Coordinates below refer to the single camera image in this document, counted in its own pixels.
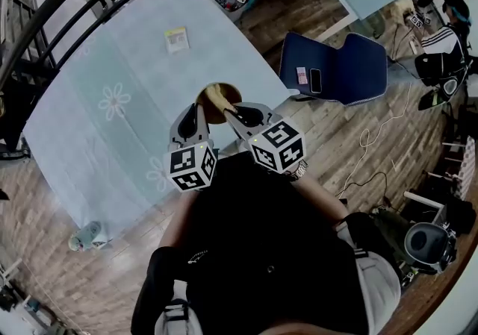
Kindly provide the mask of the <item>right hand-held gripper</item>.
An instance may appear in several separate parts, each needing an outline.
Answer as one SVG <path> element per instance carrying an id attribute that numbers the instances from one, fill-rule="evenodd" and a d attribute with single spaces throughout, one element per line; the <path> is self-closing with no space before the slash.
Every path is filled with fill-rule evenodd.
<path id="1" fill-rule="evenodd" d="M 235 133 L 248 140 L 256 163 L 283 174 L 305 157 L 305 135 L 292 119 L 281 119 L 253 136 L 256 128 L 268 125 L 275 113 L 260 103 L 238 102 L 234 107 L 236 112 L 224 110 L 224 116 Z"/>

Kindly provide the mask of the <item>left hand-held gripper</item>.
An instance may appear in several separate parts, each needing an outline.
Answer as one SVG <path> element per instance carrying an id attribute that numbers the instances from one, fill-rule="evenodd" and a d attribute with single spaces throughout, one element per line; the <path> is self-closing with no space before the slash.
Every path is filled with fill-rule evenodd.
<path id="1" fill-rule="evenodd" d="M 169 151 L 164 155 L 168 180 L 179 192 L 209 187 L 217 165 L 214 142 L 201 104 L 191 104 L 170 129 Z"/>

